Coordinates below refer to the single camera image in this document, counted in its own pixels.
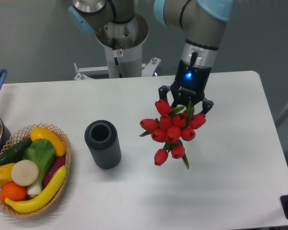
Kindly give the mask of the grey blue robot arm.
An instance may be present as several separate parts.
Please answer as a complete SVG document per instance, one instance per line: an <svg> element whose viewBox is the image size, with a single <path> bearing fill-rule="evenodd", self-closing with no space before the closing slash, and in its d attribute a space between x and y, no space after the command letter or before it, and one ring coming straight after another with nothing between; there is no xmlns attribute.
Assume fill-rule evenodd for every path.
<svg viewBox="0 0 288 230"><path fill-rule="evenodd" d="M174 82L159 88L159 97L173 96L172 106L202 104L206 114L213 102L204 90L214 64L233 1L156 0L155 18L187 34ZM95 34L104 47L111 78L140 77L142 45L148 36L146 20L132 0L74 0L69 15L80 31Z"/></svg>

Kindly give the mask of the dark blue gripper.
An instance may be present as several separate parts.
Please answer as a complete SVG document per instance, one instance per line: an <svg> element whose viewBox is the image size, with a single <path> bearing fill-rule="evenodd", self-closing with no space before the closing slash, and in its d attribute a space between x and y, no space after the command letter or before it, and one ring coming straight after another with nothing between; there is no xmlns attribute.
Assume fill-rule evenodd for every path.
<svg viewBox="0 0 288 230"><path fill-rule="evenodd" d="M158 88L159 98L168 103L168 92L171 91L173 103L171 107L177 105L188 106L192 103L196 109L202 103L202 110L199 114L206 115L213 107L214 103L204 97L204 90L211 72L211 68L191 67L183 60L179 62L178 70L171 86L162 85Z"/></svg>

